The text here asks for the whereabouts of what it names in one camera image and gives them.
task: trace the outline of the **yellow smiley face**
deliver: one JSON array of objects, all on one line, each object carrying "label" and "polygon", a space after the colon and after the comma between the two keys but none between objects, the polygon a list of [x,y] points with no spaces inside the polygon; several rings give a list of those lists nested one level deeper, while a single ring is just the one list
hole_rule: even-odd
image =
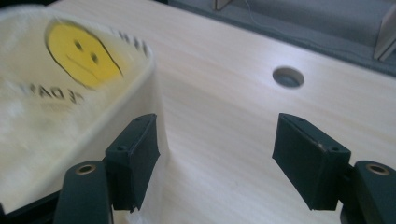
[{"label": "yellow smiley face", "polygon": [[121,77],[120,68],[97,36],[70,21],[52,23],[46,36],[52,58],[76,82],[88,88]]}]

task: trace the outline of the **plastic bag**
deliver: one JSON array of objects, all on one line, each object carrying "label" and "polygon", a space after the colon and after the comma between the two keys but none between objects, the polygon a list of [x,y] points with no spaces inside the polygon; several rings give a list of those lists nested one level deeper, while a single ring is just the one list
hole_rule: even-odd
[{"label": "plastic bag", "polygon": [[141,40],[43,7],[0,12],[0,203],[12,211],[101,160],[134,118],[157,114],[157,161],[134,223],[159,223],[167,143],[154,60]]}]

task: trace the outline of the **smiley face eye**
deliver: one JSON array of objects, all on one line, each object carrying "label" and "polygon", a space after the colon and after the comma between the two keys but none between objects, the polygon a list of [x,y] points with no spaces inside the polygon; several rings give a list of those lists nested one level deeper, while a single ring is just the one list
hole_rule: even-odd
[{"label": "smiley face eye", "polygon": [[99,60],[98,60],[98,56],[96,56],[95,53],[91,53],[91,58],[93,60],[94,63],[98,64]]},{"label": "smiley face eye", "polygon": [[81,44],[77,40],[75,40],[74,43],[76,48],[79,49],[79,51],[83,51]]}]

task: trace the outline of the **gray floor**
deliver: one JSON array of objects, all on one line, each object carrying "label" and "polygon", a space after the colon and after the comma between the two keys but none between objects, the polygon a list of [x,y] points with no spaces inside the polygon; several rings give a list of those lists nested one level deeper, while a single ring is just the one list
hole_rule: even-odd
[{"label": "gray floor", "polygon": [[169,0],[169,5],[267,35],[396,77],[396,53],[373,59],[382,0],[233,0],[221,11],[213,0]]}]

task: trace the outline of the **table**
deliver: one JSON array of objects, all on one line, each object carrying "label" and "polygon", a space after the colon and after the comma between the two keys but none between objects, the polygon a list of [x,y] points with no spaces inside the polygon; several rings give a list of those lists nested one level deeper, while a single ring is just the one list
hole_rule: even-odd
[{"label": "table", "polygon": [[[278,113],[396,167],[396,80],[153,1],[63,0],[54,9],[144,39],[157,58],[171,150],[163,223],[339,223],[309,211],[271,159]],[[279,66],[304,85],[273,80]]]}]

